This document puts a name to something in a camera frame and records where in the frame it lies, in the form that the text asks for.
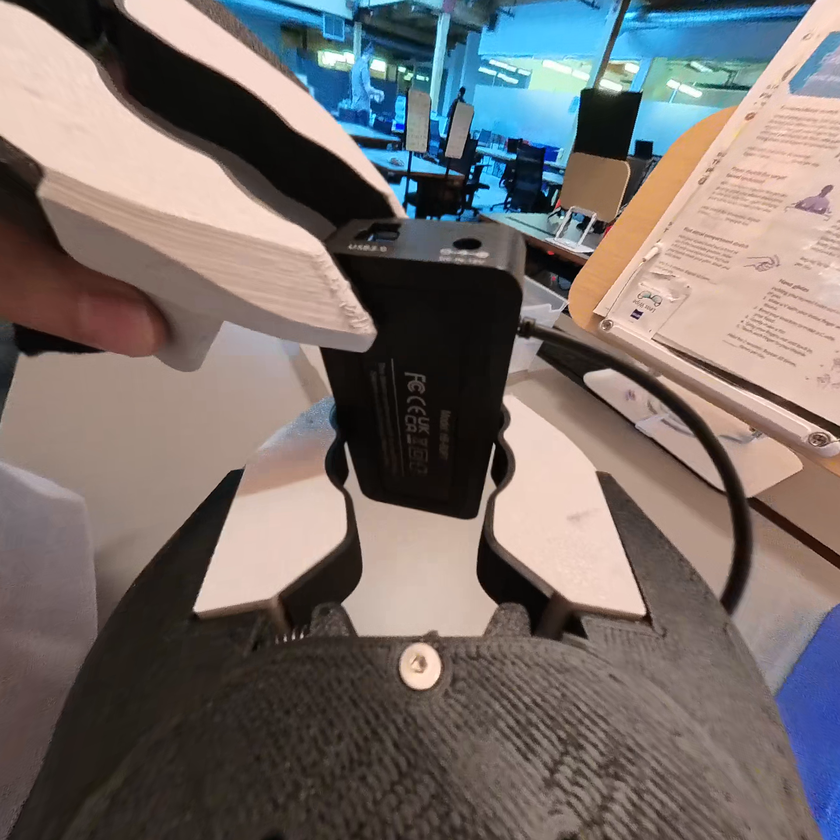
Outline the printed instruction sheet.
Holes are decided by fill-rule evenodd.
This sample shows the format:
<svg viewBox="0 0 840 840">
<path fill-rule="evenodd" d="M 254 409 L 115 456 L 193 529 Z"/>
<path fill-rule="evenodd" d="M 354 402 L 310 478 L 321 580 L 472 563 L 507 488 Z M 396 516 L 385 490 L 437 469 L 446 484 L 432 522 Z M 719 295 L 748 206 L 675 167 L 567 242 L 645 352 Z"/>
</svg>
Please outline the printed instruction sheet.
<svg viewBox="0 0 840 840">
<path fill-rule="evenodd" d="M 688 299 L 646 339 L 838 424 L 838 2 L 814 2 L 597 311 L 657 268 Z"/>
</svg>

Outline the small wooden document stand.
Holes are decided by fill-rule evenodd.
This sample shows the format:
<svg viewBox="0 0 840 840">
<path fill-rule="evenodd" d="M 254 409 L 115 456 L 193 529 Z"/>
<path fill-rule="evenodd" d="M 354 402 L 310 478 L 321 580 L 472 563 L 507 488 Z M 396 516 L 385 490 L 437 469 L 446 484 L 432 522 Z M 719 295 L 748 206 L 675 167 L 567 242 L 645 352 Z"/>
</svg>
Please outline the small wooden document stand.
<svg viewBox="0 0 840 840">
<path fill-rule="evenodd" d="M 616 219 L 623 205 L 630 174 L 627 159 L 578 151 L 571 153 L 555 207 L 563 214 L 554 236 L 556 243 L 581 256 L 591 254 L 593 247 L 585 245 L 585 238 L 596 222 L 607 224 Z M 573 215 L 582 215 L 587 219 L 585 230 L 579 234 L 571 231 Z"/>
</svg>

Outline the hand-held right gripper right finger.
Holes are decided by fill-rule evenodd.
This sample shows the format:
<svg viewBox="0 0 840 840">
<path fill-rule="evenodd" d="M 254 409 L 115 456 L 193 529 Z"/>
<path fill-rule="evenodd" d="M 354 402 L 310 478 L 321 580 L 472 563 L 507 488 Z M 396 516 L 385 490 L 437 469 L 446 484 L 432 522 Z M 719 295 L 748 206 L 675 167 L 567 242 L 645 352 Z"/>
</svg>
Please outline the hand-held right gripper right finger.
<svg viewBox="0 0 840 840">
<path fill-rule="evenodd" d="M 493 602 L 521 606 L 539 637 L 560 637 L 585 616 L 647 617 L 593 463 L 513 395 L 503 399 L 490 476 L 476 571 Z"/>
</svg>

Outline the person's left hand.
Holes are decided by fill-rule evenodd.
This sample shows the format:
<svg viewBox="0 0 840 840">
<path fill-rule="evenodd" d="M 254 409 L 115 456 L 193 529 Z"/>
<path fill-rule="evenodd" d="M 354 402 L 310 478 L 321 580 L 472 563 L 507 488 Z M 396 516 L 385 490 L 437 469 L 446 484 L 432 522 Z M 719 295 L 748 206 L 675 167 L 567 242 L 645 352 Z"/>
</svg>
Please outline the person's left hand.
<svg viewBox="0 0 840 840">
<path fill-rule="evenodd" d="M 94 350 L 143 358 L 169 339 L 157 307 L 6 220 L 1 223 L 3 322 Z"/>
</svg>

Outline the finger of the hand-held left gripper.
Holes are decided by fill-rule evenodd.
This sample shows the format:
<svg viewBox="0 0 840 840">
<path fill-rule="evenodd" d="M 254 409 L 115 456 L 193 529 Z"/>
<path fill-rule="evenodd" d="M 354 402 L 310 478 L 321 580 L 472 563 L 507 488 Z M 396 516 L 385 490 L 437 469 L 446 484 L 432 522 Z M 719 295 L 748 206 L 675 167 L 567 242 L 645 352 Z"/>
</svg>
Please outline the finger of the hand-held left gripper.
<svg viewBox="0 0 840 840">
<path fill-rule="evenodd" d="M 129 98 L 335 228 L 404 218 L 384 176 L 220 2 L 96 2 Z"/>
<path fill-rule="evenodd" d="M 201 367 L 230 322 L 361 353 L 376 338 L 326 242 L 338 228 L 149 116 L 96 2 L 2 2 L 2 219 L 146 296 Z"/>
</svg>

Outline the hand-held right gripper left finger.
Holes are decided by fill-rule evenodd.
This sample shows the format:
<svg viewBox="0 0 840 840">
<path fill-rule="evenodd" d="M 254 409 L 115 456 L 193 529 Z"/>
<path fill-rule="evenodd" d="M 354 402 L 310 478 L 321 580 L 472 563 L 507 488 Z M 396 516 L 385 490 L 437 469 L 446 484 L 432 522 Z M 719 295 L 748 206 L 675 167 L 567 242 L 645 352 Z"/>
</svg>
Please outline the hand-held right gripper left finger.
<svg viewBox="0 0 840 840">
<path fill-rule="evenodd" d="M 262 612 L 291 633 L 317 607 L 342 604 L 363 568 L 349 473 L 330 396 L 274 433 L 240 478 L 195 616 Z"/>
</svg>

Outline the white sign board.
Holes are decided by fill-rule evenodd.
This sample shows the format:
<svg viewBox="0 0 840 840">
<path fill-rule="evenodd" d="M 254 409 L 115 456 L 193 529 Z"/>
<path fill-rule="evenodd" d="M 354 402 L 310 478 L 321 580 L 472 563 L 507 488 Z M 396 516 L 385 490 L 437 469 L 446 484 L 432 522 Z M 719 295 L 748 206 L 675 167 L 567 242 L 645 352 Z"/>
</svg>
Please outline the white sign board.
<svg viewBox="0 0 840 840">
<path fill-rule="evenodd" d="M 408 152 L 425 154 L 429 144 L 432 101 L 429 94 L 412 87 L 406 96 L 404 145 Z"/>
<path fill-rule="evenodd" d="M 444 157 L 447 161 L 457 161 L 463 157 L 467 141 L 470 139 L 474 113 L 473 106 L 466 101 L 458 105 L 451 131 L 446 134 Z"/>
</svg>

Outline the small white wipe packet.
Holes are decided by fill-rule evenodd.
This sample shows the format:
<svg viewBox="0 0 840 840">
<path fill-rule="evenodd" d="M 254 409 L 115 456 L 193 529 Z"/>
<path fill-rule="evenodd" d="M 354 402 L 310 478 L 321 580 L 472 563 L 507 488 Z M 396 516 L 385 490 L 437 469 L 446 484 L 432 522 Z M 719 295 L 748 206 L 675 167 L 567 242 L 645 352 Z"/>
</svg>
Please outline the small white wipe packet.
<svg viewBox="0 0 840 840">
<path fill-rule="evenodd" d="M 615 325 L 650 339 L 688 299 L 688 280 L 669 270 L 651 269 L 631 280 L 610 310 Z"/>
</svg>

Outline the black office chair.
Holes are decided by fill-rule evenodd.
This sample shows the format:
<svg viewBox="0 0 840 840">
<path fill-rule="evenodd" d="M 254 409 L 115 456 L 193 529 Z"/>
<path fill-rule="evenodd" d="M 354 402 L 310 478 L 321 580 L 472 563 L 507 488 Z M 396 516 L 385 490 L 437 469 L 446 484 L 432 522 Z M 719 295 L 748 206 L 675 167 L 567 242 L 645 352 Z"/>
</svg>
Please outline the black office chair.
<svg viewBox="0 0 840 840">
<path fill-rule="evenodd" d="M 523 141 L 506 180 L 507 196 L 503 209 L 514 213 L 537 212 L 544 203 L 542 191 L 545 149 Z"/>
</svg>

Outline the black usb hub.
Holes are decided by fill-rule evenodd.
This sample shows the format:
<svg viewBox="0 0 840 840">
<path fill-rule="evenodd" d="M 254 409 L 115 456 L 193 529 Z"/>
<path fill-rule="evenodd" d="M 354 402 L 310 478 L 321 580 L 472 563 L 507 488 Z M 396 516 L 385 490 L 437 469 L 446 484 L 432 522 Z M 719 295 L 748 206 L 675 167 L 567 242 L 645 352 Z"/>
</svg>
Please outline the black usb hub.
<svg viewBox="0 0 840 840">
<path fill-rule="evenodd" d="M 355 220 L 328 251 L 377 332 L 363 353 L 322 350 L 360 489 L 474 518 L 520 320 L 522 235 L 496 223 Z"/>
</svg>

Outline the blue plastic bin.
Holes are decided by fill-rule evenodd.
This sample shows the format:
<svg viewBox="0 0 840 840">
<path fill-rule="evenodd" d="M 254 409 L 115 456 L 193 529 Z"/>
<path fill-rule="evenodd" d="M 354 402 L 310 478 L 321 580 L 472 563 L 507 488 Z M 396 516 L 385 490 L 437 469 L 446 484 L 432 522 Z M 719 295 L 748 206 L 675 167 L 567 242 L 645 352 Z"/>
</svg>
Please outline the blue plastic bin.
<svg viewBox="0 0 840 840">
<path fill-rule="evenodd" d="M 839 606 L 827 613 L 776 695 L 822 837 L 839 838 Z"/>
</svg>

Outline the black screen panel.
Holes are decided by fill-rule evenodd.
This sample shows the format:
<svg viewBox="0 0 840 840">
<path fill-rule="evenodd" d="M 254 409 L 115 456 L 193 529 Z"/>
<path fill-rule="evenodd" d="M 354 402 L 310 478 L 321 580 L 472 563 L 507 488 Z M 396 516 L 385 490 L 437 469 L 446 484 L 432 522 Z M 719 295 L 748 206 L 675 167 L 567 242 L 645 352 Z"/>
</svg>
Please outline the black screen panel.
<svg viewBox="0 0 840 840">
<path fill-rule="evenodd" d="M 581 91 L 572 152 L 624 161 L 634 135 L 641 91 Z"/>
</svg>

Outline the clear plastic box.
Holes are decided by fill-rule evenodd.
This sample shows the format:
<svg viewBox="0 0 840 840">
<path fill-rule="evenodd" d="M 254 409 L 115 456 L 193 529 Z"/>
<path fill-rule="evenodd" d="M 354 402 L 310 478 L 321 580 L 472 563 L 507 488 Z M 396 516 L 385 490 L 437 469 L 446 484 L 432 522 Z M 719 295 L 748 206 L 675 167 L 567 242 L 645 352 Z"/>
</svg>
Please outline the clear plastic box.
<svg viewBox="0 0 840 840">
<path fill-rule="evenodd" d="M 551 329 L 568 308 L 568 300 L 558 292 L 529 277 L 524 279 L 521 319 L 530 319 L 544 329 Z M 513 344 L 508 374 L 529 371 L 542 346 L 540 339 L 517 337 Z"/>
</svg>

